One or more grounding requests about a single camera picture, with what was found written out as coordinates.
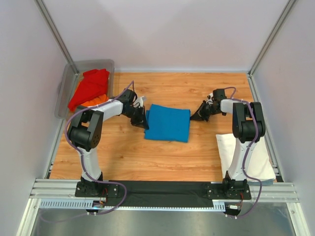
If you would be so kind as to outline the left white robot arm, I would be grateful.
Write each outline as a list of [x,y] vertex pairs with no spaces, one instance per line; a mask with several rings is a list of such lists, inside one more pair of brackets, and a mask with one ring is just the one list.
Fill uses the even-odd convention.
[[78,152],[82,167],[77,183],[76,197],[104,198],[109,183],[103,182],[99,167],[97,146],[101,140],[103,122],[116,116],[126,116],[133,126],[149,129],[144,102],[146,97],[125,89],[117,97],[94,106],[79,106],[68,121],[67,142]]

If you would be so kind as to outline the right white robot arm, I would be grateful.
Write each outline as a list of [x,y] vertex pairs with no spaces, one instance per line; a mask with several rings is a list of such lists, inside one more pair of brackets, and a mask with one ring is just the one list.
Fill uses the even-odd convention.
[[248,176],[247,169],[253,150],[266,131],[262,106],[259,102],[250,103],[236,99],[233,95],[227,97],[226,90],[227,88],[213,90],[190,120],[209,121],[210,116],[216,114],[232,114],[232,133],[236,138],[233,159],[221,183],[206,185],[207,195],[211,200],[250,200],[248,179],[259,180]]

